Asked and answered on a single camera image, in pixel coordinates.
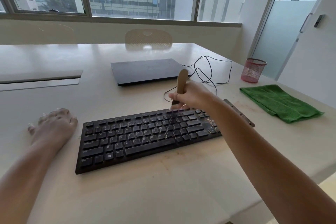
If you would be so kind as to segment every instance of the hand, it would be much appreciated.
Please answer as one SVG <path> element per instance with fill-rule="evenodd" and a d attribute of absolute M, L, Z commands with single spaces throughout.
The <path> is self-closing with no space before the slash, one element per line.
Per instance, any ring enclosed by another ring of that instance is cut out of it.
<path fill-rule="evenodd" d="M 173 109 L 203 109 L 205 110 L 208 103 L 216 98 L 207 88 L 199 82 L 187 82 L 184 86 L 184 94 L 170 93 L 168 96 L 172 100 L 180 101 L 179 104 L 174 105 Z"/>
<path fill-rule="evenodd" d="M 33 138 L 32 144 L 43 144 L 58 152 L 72 137 L 78 120 L 65 108 L 44 113 L 35 127 L 29 124 L 28 131 Z"/>

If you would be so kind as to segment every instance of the desk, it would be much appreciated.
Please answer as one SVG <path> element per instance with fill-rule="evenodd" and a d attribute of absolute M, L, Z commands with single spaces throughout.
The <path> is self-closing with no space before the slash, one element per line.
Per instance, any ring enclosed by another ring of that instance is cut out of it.
<path fill-rule="evenodd" d="M 119 87 L 110 62 L 174 58 L 190 65 L 201 55 L 223 57 L 195 44 L 139 52 L 127 52 L 124 44 L 2 45 L 0 50 L 1 73 L 84 70 L 79 85 L 0 92 L 0 175 L 28 147 L 29 122 L 61 107 L 79 120 L 75 135 L 45 177 L 28 223 L 218 224 L 261 201 L 222 137 L 75 175 L 83 122 L 170 106 L 163 93 L 176 85 L 175 80 Z M 226 81 L 230 63 L 211 63 L 214 81 Z M 205 59 L 199 67 L 210 73 Z M 256 131 L 310 177 L 322 180 L 335 172 L 336 110 L 281 86 L 325 112 L 286 124 L 239 92 L 240 87 L 254 86 L 240 80 L 242 69 L 233 63 L 230 82 L 217 87 L 218 96 L 240 109 Z M 272 83 L 276 82 L 261 76 L 257 85 Z"/>

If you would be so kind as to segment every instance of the black cable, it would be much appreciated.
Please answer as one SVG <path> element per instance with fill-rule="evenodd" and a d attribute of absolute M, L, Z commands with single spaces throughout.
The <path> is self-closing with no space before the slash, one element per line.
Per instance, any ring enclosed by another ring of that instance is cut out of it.
<path fill-rule="evenodd" d="M 208 77 L 199 67 L 196 67 L 196 63 L 200 60 L 200 59 L 202 59 L 202 58 L 206 58 L 207 59 L 207 61 L 208 61 L 208 64 L 209 64 L 209 66 L 210 66 L 210 71 L 211 71 L 211 75 L 210 75 L 210 77 Z M 230 68 L 230 71 L 229 71 L 229 79 L 227 80 L 227 82 L 213 82 L 212 80 L 211 80 L 211 78 L 212 78 L 212 75 L 213 75 L 213 73 L 212 73 L 212 67 L 211 67 L 211 64 L 210 64 L 210 61 L 208 60 L 208 58 L 211 58 L 211 59 L 214 59 L 214 60 L 218 60 L 218 61 L 223 61 L 223 62 L 231 62 L 231 68 Z M 205 55 L 202 55 L 202 56 L 200 56 L 193 64 L 191 64 L 190 66 L 187 66 L 187 65 L 183 65 L 183 66 L 185 66 L 185 67 L 191 67 L 191 66 L 194 66 L 194 72 L 191 74 L 191 75 L 189 75 L 188 76 L 188 79 L 194 74 L 194 73 L 196 73 L 197 75 L 198 75 L 198 77 L 200 78 L 200 80 L 202 81 L 201 83 L 211 83 L 214 87 L 215 87 L 215 89 L 216 89 L 216 95 L 217 95 L 217 87 L 216 87 L 216 84 L 218 84 L 218 85 L 222 85 L 222 84 L 226 84 L 226 83 L 228 83 L 229 81 L 230 81 L 230 76 L 231 76 L 231 70 L 232 70 L 232 65 L 233 65 L 233 63 L 232 63 L 232 61 L 231 60 L 220 60 L 220 59 L 215 59 L 215 58 L 213 58 L 213 57 L 210 57 L 210 56 L 205 56 Z M 197 69 L 198 70 L 200 70 L 200 72 L 207 78 L 207 80 L 205 81 L 205 80 L 203 80 L 201 77 L 200 77 L 200 75 L 198 74 L 198 72 L 197 72 Z M 166 100 L 167 102 L 171 102 L 170 100 L 167 100 L 166 98 L 165 98 L 165 95 L 169 92 L 169 91 L 171 91 L 171 90 L 173 90 L 173 89 L 175 89 L 177 86 L 175 86 L 174 88 L 172 88 L 172 89 L 170 89 L 170 90 L 167 90 L 164 94 L 163 94 L 163 98 L 164 98 L 164 100 Z"/>

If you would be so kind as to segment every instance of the frosted glass door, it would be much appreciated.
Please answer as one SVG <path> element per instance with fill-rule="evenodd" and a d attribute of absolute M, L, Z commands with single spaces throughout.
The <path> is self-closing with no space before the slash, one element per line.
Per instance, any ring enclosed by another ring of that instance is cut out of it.
<path fill-rule="evenodd" d="M 317 0 L 275 0 L 253 58 L 268 64 L 263 75 L 275 79 Z"/>

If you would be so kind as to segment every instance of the green cloth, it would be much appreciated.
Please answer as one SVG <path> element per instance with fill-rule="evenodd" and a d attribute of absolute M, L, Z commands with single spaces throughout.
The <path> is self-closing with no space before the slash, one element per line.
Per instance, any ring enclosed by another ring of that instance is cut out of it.
<path fill-rule="evenodd" d="M 286 123 L 315 118 L 324 114 L 311 105 L 292 97 L 278 85 L 240 88 L 240 91 L 272 116 Z"/>

